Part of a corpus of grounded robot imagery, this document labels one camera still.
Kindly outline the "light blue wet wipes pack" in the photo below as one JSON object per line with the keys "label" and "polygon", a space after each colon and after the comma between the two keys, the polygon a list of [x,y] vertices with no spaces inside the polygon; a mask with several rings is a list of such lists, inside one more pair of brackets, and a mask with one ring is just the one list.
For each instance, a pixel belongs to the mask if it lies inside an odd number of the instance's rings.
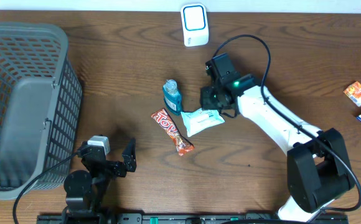
{"label": "light blue wet wipes pack", "polygon": [[217,110],[203,110],[199,108],[194,112],[182,112],[181,116],[188,137],[225,122]]}

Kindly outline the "blue mouthwash bottle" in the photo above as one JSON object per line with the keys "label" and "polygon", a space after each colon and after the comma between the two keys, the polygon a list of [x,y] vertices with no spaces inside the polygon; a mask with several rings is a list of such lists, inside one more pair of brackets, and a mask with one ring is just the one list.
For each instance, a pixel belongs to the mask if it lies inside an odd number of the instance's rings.
{"label": "blue mouthwash bottle", "polygon": [[182,109],[182,95],[175,80],[166,80],[162,87],[164,102],[167,108],[175,115],[180,115]]}

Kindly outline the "red Top chocolate bar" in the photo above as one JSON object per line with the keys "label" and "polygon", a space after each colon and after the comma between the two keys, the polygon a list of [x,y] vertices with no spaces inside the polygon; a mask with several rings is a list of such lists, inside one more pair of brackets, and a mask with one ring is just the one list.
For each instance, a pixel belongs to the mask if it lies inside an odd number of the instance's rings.
{"label": "red Top chocolate bar", "polygon": [[181,135],[173,119],[169,116],[164,108],[154,112],[151,115],[151,118],[155,120],[172,139],[178,155],[183,156],[194,150],[194,145]]}

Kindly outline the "orange snack packet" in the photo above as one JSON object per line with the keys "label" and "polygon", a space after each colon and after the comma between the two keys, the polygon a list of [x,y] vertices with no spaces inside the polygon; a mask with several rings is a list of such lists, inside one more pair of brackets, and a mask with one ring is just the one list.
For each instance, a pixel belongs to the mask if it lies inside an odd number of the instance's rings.
{"label": "orange snack packet", "polygon": [[354,82],[349,85],[344,93],[358,106],[361,107],[361,84]]}

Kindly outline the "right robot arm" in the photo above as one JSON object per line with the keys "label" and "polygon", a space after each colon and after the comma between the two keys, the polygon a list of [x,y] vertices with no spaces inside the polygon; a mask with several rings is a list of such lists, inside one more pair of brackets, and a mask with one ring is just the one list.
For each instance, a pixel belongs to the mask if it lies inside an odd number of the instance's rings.
{"label": "right robot arm", "polygon": [[287,157],[290,197],[277,211],[282,220],[311,222],[355,186],[345,141],[336,129],[323,131],[271,96],[253,75],[200,90],[205,110],[233,109],[254,122]]}

